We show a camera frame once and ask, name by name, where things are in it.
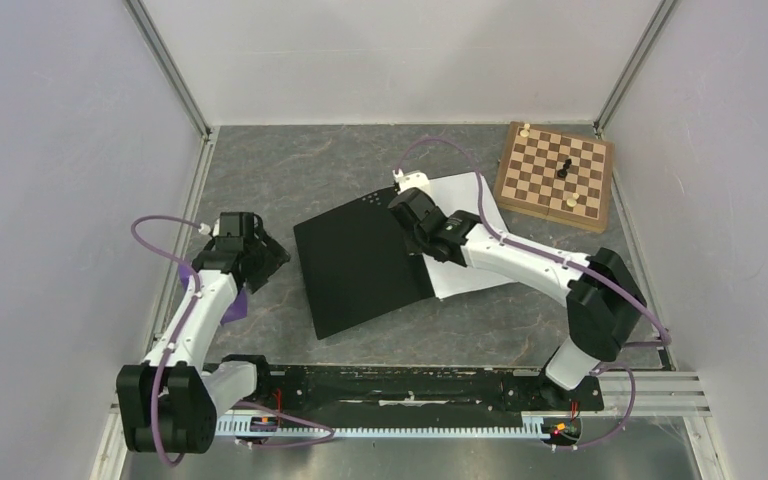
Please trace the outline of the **black blue file folder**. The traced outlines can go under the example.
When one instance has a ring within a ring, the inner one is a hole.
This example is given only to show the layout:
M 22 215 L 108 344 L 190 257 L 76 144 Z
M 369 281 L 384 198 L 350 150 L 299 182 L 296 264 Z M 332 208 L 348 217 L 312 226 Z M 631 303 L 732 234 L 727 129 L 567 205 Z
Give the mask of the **black blue file folder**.
M 386 187 L 294 226 L 319 340 L 435 296 L 424 258 L 408 253 L 387 209 L 396 195 Z

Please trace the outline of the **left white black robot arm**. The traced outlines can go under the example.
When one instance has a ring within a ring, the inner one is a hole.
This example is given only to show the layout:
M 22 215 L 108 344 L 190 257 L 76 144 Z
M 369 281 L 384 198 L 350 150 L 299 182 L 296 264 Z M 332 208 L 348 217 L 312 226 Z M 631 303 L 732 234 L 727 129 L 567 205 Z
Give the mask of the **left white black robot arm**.
M 181 219 L 208 238 L 191 261 L 145 240 L 138 228 L 148 220 L 135 220 L 131 234 L 176 265 L 184 295 L 143 359 L 120 369 L 116 394 L 127 449 L 176 465 L 186 454 L 207 451 L 219 417 L 238 402 L 261 408 L 271 401 L 274 383 L 264 356 L 232 354 L 216 367 L 206 367 L 205 359 L 218 329 L 246 316 L 248 295 L 290 255 L 253 212 L 223 212 L 212 224 Z

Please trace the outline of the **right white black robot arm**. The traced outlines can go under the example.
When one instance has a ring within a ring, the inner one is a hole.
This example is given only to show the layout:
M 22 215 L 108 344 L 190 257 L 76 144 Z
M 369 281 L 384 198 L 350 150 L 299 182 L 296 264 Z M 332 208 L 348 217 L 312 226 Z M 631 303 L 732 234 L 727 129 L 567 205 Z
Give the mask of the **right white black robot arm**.
M 612 250 L 586 255 L 504 235 L 479 215 L 463 210 L 445 215 L 418 188 L 399 193 L 388 209 L 414 250 L 441 263 L 501 275 L 565 307 L 568 336 L 537 382 L 540 400 L 551 408 L 566 406 L 586 376 L 618 357 L 646 308 L 630 271 Z

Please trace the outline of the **white paper sheet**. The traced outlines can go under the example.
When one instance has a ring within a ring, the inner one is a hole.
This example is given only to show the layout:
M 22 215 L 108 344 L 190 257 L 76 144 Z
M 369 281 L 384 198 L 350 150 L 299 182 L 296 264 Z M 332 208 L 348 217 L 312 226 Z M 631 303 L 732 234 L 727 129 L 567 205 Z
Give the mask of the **white paper sheet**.
M 474 172 L 433 178 L 429 180 L 430 197 L 446 218 L 465 220 L 468 225 L 481 223 L 479 201 L 486 219 L 497 232 L 509 229 L 501 216 L 487 180 Z M 512 280 L 492 271 L 464 267 L 456 262 L 442 263 L 423 256 L 434 296 L 446 300 L 461 294 L 486 290 L 512 283 Z

